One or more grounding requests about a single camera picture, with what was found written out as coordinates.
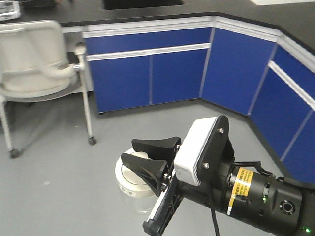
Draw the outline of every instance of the laboratory bench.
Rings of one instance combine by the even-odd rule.
[[[249,116],[291,175],[315,183],[314,2],[64,0],[8,23],[45,19],[85,41],[99,113],[200,98]]]

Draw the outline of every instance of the chair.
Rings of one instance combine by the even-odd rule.
[[[20,155],[12,145],[6,101],[40,102],[81,92],[89,144],[92,134],[87,88],[84,79],[84,53],[75,48],[78,64],[69,64],[61,26],[55,21],[36,21],[0,25],[0,116],[11,158]]]

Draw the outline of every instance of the black countertop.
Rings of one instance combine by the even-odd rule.
[[[179,6],[102,9],[102,0],[63,0],[52,8],[21,8],[20,18],[2,23],[56,20],[84,26],[217,15],[281,30],[315,55],[315,2],[257,6],[250,0],[183,0]]]

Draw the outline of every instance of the black cable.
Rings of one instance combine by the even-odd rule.
[[[208,188],[209,188],[209,207],[211,210],[213,226],[215,228],[216,236],[220,236],[218,221],[217,221],[217,216],[216,216],[216,211],[215,211],[215,205],[213,203],[212,187],[210,184],[208,185]]]
[[[261,166],[260,161],[243,161],[243,162],[234,162],[232,164],[233,167],[238,166],[238,167],[255,167],[255,169],[262,175],[269,176],[269,177],[274,177],[275,175],[272,172],[269,172],[265,170]]]

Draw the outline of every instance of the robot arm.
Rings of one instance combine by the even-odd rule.
[[[146,233],[161,236],[183,198],[279,236],[315,236],[315,186],[275,176],[260,162],[235,162],[225,116],[194,122],[181,139],[133,140],[150,160],[122,155],[123,164],[159,197]],[[246,167],[254,167],[256,172]]]

